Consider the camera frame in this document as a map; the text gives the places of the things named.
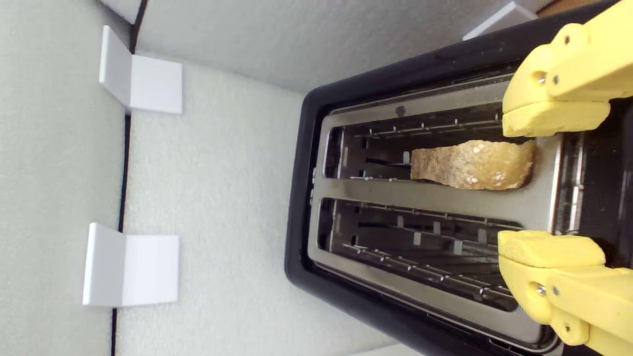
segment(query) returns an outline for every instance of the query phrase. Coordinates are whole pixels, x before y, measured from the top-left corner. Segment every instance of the screw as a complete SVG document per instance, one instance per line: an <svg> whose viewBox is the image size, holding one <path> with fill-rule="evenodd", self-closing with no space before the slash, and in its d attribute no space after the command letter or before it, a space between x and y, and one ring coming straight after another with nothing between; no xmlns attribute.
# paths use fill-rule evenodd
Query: screw
<svg viewBox="0 0 633 356"><path fill-rule="evenodd" d="M536 288L536 293L539 293L540 295L545 295L547 293L545 290L545 286L539 284L539 286Z"/></svg>
<svg viewBox="0 0 633 356"><path fill-rule="evenodd" d="M404 108L404 106L399 106L396 108L396 115L398 117L403 117L404 114L406 114L406 108Z"/></svg>

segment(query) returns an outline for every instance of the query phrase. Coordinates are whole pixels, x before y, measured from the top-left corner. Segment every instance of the white foam surface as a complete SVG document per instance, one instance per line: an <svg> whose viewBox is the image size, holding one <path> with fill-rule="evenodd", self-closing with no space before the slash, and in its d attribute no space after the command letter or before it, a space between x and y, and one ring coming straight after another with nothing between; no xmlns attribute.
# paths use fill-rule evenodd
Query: white foam surface
<svg viewBox="0 0 633 356"><path fill-rule="evenodd" d="M303 95L183 69L182 116L132 114L124 230L180 236L179 301L121 308L117 355L327 356L393 343L285 277Z"/></svg>
<svg viewBox="0 0 633 356"><path fill-rule="evenodd" d="M151 0L138 48L308 92L459 42L508 2Z"/></svg>
<svg viewBox="0 0 633 356"><path fill-rule="evenodd" d="M101 0L129 23L134 23L141 7L141 0Z"/></svg>
<svg viewBox="0 0 633 356"><path fill-rule="evenodd" d="M98 82L95 1L0 1L0 355L110 354L110 308L82 306L88 225L116 227L123 106Z"/></svg>

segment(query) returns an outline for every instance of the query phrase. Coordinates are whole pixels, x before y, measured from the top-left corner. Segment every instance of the white l-shaped block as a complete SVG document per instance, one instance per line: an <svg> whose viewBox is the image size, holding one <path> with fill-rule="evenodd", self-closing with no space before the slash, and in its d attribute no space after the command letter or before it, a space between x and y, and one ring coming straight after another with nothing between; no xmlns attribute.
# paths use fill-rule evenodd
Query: white l-shaped block
<svg viewBox="0 0 633 356"><path fill-rule="evenodd" d="M103 27L99 83L131 109L182 113L182 64L130 53Z"/></svg>
<svg viewBox="0 0 633 356"><path fill-rule="evenodd" d="M84 305L129 307L178 300L179 237L126 235L90 224Z"/></svg>
<svg viewBox="0 0 633 356"><path fill-rule="evenodd" d="M535 13L517 4L516 1L512 1L506 6L503 6L499 11L492 14L492 16L482 22L479 26L475 27L467 35L462 37L462 39L467 41L471 38L506 29L536 18L538 18L538 16L536 16Z"/></svg>

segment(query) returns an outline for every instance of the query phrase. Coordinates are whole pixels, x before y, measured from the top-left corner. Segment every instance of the toaster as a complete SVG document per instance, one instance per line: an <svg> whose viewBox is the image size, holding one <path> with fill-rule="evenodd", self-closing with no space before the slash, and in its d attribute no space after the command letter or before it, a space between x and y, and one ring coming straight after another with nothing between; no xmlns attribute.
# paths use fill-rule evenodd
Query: toaster
<svg viewBox="0 0 633 356"><path fill-rule="evenodd" d="M499 271L499 231L589 236L631 267L630 99L596 130L536 138L530 183L477 191L412 181L411 152L504 137L502 100L526 55L596 3L311 91L289 209L289 280L427 355L594 355L533 321Z"/></svg>

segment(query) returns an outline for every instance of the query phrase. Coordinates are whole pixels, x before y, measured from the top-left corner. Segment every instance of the metal grill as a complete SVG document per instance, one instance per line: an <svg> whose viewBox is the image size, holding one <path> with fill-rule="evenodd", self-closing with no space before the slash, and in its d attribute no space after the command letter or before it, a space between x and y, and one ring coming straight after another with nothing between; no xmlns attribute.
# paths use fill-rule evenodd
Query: metal grill
<svg viewBox="0 0 633 356"><path fill-rule="evenodd" d="M507 191L411 181L411 152L472 139L521 143L501 130L507 77L345 108L325 117L311 192L308 256L319 268L525 350L542 326L499 273L497 233L573 231L582 197L581 139L540 137L529 183Z"/></svg>
<svg viewBox="0 0 633 356"><path fill-rule="evenodd" d="M465 298L513 310L496 235L513 222L353 201L322 203L335 228L324 248Z"/></svg>

